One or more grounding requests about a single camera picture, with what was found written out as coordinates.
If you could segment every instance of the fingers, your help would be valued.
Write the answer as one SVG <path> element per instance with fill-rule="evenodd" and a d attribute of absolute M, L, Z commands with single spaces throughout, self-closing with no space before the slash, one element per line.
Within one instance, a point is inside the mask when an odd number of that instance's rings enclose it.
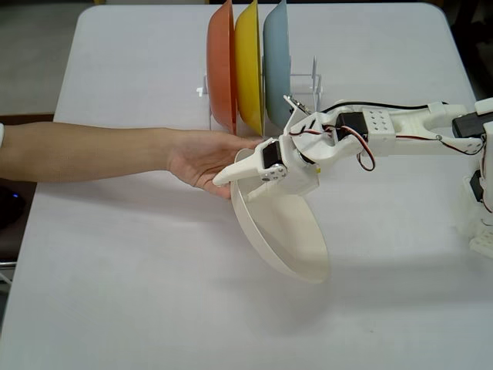
<path fill-rule="evenodd" d="M 238 140 L 235 140 L 234 149 L 255 149 L 257 145 L 262 143 L 264 139 L 262 138 L 243 138 L 237 137 Z"/>
<path fill-rule="evenodd" d="M 209 180 L 204 184 L 203 189 L 212 195 L 217 195 L 224 199 L 231 198 L 231 189 L 229 184 L 224 187 L 217 187 L 213 184 L 212 180 Z"/>

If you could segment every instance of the orange bowl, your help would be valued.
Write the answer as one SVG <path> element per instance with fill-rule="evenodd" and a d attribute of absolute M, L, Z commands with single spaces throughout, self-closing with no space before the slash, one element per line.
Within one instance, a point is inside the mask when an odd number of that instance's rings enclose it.
<path fill-rule="evenodd" d="M 233 5 L 227 0 L 207 29 L 207 89 L 214 119 L 236 134 L 236 65 Z"/>

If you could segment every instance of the hand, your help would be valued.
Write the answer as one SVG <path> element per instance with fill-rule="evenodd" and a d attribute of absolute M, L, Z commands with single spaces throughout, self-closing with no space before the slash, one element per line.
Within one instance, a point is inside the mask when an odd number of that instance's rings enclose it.
<path fill-rule="evenodd" d="M 253 149 L 261 141 L 218 131 L 181 131 L 169 154 L 167 168 L 183 182 L 229 199 L 230 186 L 217 187 L 213 178 L 234 162 L 238 151 Z"/>

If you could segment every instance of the light blue bowl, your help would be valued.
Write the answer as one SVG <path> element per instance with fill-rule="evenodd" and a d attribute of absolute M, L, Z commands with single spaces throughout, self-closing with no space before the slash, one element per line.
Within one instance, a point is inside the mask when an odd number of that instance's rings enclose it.
<path fill-rule="evenodd" d="M 283 129 L 290 118 L 290 105 L 283 96 L 291 94 L 286 0 L 269 13 L 263 24 L 263 63 L 267 115 Z"/>

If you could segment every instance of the cable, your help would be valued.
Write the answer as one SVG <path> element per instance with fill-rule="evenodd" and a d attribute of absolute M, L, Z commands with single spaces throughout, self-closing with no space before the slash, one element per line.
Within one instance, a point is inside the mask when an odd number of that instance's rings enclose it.
<path fill-rule="evenodd" d="M 371 168 L 366 167 L 363 164 L 363 162 L 361 162 L 361 152 L 359 152 L 356 155 L 357 162 L 360 164 L 361 168 L 365 171 L 368 171 L 368 172 L 373 171 L 375 169 L 375 166 L 376 166 L 375 157 L 374 157 L 373 153 L 371 152 L 370 147 L 368 146 L 367 142 L 362 137 L 362 135 L 360 135 L 357 131 L 355 131 L 354 129 L 351 129 L 348 126 L 341 126 L 340 128 L 348 131 L 350 135 L 353 135 L 354 137 L 356 137 L 356 139 L 360 142 L 361 146 L 364 148 L 364 150 L 367 152 L 368 156 L 370 157 L 371 164 L 372 164 Z"/>
<path fill-rule="evenodd" d="M 485 151 L 483 152 L 483 155 L 481 156 L 481 162 L 480 162 L 481 165 L 479 167 L 479 171 L 480 171 L 481 177 L 483 177 L 485 179 L 486 178 L 486 169 L 485 169 L 486 140 L 485 140 L 485 143 L 483 144 L 483 147 L 485 148 Z M 486 189 L 483 189 L 483 195 L 481 196 L 481 202 L 483 203 L 483 206 L 485 206 L 486 210 L 490 214 L 493 214 L 493 211 L 491 211 L 491 208 L 488 207 L 488 205 L 485 202 L 485 194 L 486 194 Z"/>
<path fill-rule="evenodd" d="M 428 105 L 423 106 L 399 106 L 397 104 L 386 104 L 386 103 L 373 103 L 373 102 L 342 102 L 338 104 L 334 104 L 333 106 L 324 109 L 322 113 L 328 113 L 331 110 L 339 108 L 340 106 L 379 106 L 381 108 L 392 108 L 392 109 L 407 109 L 407 110 L 418 110 L 418 109 L 426 109 Z"/>
<path fill-rule="evenodd" d="M 314 129 L 306 129 L 306 126 L 303 126 L 303 127 L 301 127 L 301 130 L 299 133 L 289 132 L 289 134 L 290 134 L 290 136 L 299 136 L 299 135 L 302 135 L 304 133 L 309 133 L 311 135 L 322 135 L 324 133 L 328 133 L 331 136 L 332 135 L 331 129 L 335 129 L 335 126 L 326 125 L 326 126 L 323 126 L 322 128 L 324 129 L 324 131 L 320 132 L 320 131 L 315 131 Z"/>
<path fill-rule="evenodd" d="M 435 137 L 435 139 L 429 139 L 427 137 L 421 137 L 421 136 L 396 135 L 396 139 L 412 139 L 412 140 L 423 140 L 423 141 L 439 141 L 441 143 L 441 145 L 446 146 L 449 149 L 455 150 L 456 152 L 459 152 L 461 154 L 465 154 L 466 156 L 475 156 L 476 154 L 478 154 L 479 152 L 481 152 L 485 148 L 485 146 L 486 146 L 486 140 L 484 138 L 481 138 L 483 140 L 483 144 L 481 145 L 481 147 L 478 150 L 476 150 L 475 152 L 469 153 L 467 151 L 460 150 L 460 149 L 456 148 L 455 146 L 452 146 L 450 144 L 447 144 L 446 142 L 443 141 L 442 135 L 437 135 Z"/>
<path fill-rule="evenodd" d="M 365 139 L 356 130 L 351 129 L 348 126 L 341 126 L 341 127 L 336 128 L 336 126 L 334 126 L 334 125 L 323 125 L 322 128 L 324 129 L 324 131 L 320 132 L 320 131 L 315 131 L 312 129 L 306 129 L 306 126 L 303 126 L 301 128 L 300 132 L 298 132 L 298 133 L 289 132 L 289 134 L 290 134 L 290 136 L 299 136 L 299 135 L 303 135 L 304 133 L 309 133 L 311 135 L 322 135 L 324 133 L 328 133 L 329 135 L 332 135 L 331 130 L 346 130 L 349 132 L 350 135 L 356 137 L 356 139 L 360 142 L 361 146 L 368 153 L 368 156 L 371 159 L 372 167 L 371 168 L 366 167 L 363 164 L 363 162 L 361 162 L 361 153 L 358 153 L 356 155 L 356 159 L 357 159 L 357 162 L 360 164 L 361 168 L 363 168 L 364 170 L 366 170 L 368 172 L 371 172 L 375 169 L 375 164 L 376 164 L 375 163 L 375 157 L 374 157 L 373 153 L 371 152 L 370 148 L 368 147 L 368 144 L 366 143 Z"/>

